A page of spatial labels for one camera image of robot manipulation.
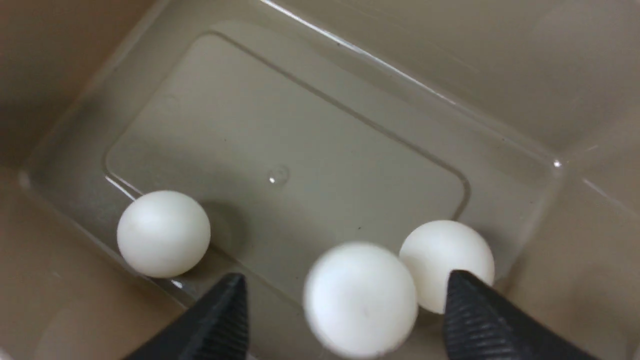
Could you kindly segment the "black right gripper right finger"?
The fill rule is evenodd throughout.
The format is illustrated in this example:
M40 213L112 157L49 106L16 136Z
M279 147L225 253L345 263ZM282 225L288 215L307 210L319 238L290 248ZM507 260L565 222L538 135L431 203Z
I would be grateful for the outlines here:
M470 271L450 272L443 319L450 360L594 360Z

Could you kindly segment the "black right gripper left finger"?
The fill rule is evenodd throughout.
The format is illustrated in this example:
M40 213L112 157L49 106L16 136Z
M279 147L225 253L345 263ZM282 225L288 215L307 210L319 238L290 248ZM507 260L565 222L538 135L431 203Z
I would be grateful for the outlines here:
M192 307L127 360L246 360L249 292L241 273L227 273Z

